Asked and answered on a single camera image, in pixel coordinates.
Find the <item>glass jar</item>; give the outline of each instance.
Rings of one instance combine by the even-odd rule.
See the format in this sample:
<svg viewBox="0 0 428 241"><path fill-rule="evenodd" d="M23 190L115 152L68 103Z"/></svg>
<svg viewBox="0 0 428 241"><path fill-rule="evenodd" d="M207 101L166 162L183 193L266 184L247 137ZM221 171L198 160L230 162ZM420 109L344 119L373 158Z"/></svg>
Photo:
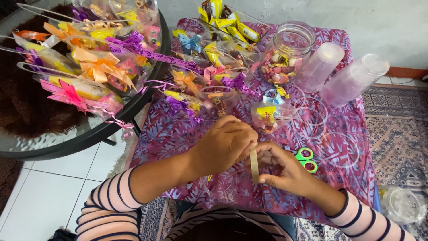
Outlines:
<svg viewBox="0 0 428 241"><path fill-rule="evenodd" d="M296 70L308 60L315 39L314 29L303 22L288 21L279 25L266 46L260 76L272 84L291 83Z"/></svg>

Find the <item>person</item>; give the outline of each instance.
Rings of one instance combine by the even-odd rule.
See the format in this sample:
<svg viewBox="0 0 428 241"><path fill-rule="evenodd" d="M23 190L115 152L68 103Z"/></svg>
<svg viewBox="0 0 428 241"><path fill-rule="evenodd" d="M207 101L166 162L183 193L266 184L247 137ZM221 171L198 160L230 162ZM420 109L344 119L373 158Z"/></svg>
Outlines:
<svg viewBox="0 0 428 241"><path fill-rule="evenodd" d="M219 119L189 151L137 166L93 189L77 219L77 241L138 241L136 209L161 193L196 178L220 173L248 158L257 146L259 166L278 165L280 176L261 174L259 183L306 197L354 241L411 241L408 232L361 203L346 190L335 190L309 174L292 153L271 142L257 143L258 134L233 116ZM219 206L190 207L172 226L167 241L296 240L285 215Z"/></svg>

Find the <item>green scissors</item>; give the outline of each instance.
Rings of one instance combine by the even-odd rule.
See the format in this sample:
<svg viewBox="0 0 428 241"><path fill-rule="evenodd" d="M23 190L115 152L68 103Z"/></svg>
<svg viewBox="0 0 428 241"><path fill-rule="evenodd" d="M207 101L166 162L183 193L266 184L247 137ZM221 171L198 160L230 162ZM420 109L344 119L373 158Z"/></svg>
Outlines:
<svg viewBox="0 0 428 241"><path fill-rule="evenodd" d="M302 155L302 153L304 151L308 151L309 152L309 157L305 157ZM302 166L309 172L309 173L314 173L318 170L318 165L314 162L311 161L310 159L314 157L314 152L306 147L300 148L297 151L297 154L295 155L296 159L300 161L300 164L302 164Z"/></svg>

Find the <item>red baseboard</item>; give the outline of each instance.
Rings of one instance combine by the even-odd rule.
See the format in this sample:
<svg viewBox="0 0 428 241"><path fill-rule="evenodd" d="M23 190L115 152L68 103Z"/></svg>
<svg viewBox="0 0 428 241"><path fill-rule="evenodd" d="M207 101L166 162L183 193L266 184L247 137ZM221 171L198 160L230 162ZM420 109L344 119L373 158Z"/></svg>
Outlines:
<svg viewBox="0 0 428 241"><path fill-rule="evenodd" d="M422 79L425 75L428 75L428 69L411 69L401 67L390 67L389 71L385 74L385 76L389 77L411 79Z"/></svg>

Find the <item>striped sleeve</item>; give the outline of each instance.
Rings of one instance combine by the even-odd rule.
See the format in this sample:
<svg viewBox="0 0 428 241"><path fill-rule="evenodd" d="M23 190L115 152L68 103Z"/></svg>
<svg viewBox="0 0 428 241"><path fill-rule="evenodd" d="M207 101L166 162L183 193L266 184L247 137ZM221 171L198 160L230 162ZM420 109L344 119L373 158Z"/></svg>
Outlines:
<svg viewBox="0 0 428 241"><path fill-rule="evenodd" d="M76 221L76 241L140 240L135 209L143 203L134 198L129 184L134 169L107 179L91 191Z"/></svg>
<svg viewBox="0 0 428 241"><path fill-rule="evenodd" d="M346 204L335 216L329 217L353 241L414 241L415 238L382 214L361 203L344 189Z"/></svg>

